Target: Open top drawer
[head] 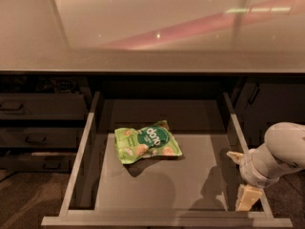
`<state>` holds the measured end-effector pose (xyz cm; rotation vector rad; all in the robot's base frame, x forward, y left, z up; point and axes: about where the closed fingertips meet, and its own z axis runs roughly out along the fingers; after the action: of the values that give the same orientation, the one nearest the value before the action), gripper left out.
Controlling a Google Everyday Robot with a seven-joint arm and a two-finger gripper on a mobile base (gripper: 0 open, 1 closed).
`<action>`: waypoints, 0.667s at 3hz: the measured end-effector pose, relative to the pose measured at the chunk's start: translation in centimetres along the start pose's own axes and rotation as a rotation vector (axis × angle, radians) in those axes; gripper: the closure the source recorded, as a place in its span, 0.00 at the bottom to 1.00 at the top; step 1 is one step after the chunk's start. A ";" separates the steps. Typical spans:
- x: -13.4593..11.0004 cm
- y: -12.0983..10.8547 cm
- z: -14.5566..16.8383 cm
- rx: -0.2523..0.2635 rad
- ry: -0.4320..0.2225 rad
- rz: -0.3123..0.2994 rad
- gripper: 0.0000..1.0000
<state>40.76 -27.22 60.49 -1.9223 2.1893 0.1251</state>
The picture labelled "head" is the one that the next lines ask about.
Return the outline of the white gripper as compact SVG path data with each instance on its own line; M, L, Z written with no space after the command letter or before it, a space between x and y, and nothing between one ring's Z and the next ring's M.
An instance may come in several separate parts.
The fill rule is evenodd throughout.
M241 177L247 185L241 184L237 191L235 210L237 212L249 212L253 205L261 198L263 190L276 182L279 178L268 178L261 175L253 164L252 152L244 155L239 152L229 151L227 156L235 163L239 164Z

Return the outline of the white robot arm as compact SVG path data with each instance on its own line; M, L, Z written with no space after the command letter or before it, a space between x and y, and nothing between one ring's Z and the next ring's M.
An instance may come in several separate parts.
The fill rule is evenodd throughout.
M259 147L244 154L228 152L227 156L239 166L245 181L238 188L235 210L250 211L265 188L284 175L305 169L305 126L276 123L266 131Z

